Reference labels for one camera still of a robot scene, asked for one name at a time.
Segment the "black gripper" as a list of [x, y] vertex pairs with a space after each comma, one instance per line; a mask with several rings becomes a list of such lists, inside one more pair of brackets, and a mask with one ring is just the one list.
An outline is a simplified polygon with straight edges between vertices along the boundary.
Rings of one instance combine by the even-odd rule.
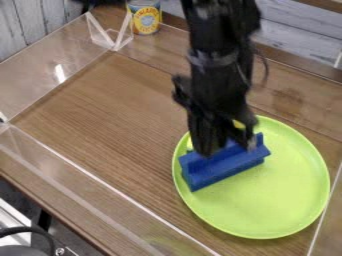
[[[187, 111], [195, 151], [205, 158], [225, 145], [228, 134], [251, 151], [256, 147], [256, 117], [247, 105], [252, 84], [253, 57], [188, 57], [191, 75], [173, 75], [172, 98]], [[233, 127], [232, 120], [245, 129]]]

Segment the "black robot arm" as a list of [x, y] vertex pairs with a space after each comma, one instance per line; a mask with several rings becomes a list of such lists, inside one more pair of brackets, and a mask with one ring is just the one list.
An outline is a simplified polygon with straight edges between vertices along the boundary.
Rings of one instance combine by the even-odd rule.
[[191, 73], [175, 75], [172, 98], [187, 111], [193, 150], [204, 157], [233, 141], [253, 147], [257, 123], [247, 104], [252, 85], [251, 35], [260, 28], [255, 0], [181, 0]]

